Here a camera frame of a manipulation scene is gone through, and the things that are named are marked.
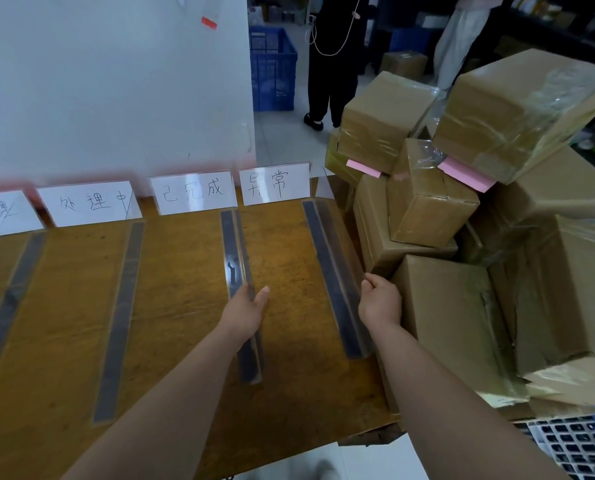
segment sign card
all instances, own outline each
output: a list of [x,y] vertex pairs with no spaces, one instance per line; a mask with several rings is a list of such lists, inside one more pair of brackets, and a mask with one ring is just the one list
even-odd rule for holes
[[161,216],[237,207],[229,171],[153,177],[151,186]]
[[57,227],[139,219],[130,182],[100,182],[37,189]]
[[309,162],[240,170],[244,205],[311,196]]
[[38,229],[44,229],[44,224],[24,192],[0,192],[0,235]]

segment black pants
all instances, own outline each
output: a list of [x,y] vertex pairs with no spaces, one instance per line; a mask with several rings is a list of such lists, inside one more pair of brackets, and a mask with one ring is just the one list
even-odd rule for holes
[[309,113],[315,121],[322,121],[330,105],[335,128],[340,126],[344,106],[358,88],[356,64],[340,55],[326,57],[314,45],[309,50]]

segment black shoe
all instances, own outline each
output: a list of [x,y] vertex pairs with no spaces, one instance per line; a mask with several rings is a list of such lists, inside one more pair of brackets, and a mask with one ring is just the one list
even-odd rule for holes
[[322,131],[325,128],[325,124],[322,121],[316,123],[308,112],[304,115],[304,124],[310,126],[315,131]]

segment left hand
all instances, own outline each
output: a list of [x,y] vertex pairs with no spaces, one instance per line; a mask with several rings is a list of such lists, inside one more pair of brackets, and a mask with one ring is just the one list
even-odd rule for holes
[[270,288],[265,286],[251,301],[249,285],[245,283],[224,307],[217,327],[237,340],[238,349],[260,328],[262,312],[266,302],[269,301],[269,295]]

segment person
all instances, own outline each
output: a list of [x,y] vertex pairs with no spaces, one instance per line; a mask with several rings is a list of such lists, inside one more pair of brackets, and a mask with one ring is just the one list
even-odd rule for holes
[[334,128],[340,127],[342,110],[355,96],[370,13],[369,0],[322,2],[309,38],[309,112],[304,116],[316,131],[324,129],[329,106]]
[[504,0],[458,0],[433,55],[434,83],[446,94],[458,76],[469,49],[485,27],[491,9]]
[[[111,426],[62,477],[190,479],[197,469],[233,355],[260,326],[269,287],[244,285],[213,331]],[[568,476],[519,430],[436,361],[400,326],[389,281],[366,274],[360,319],[384,363],[408,433],[430,480]],[[330,471],[323,472],[331,478]]]

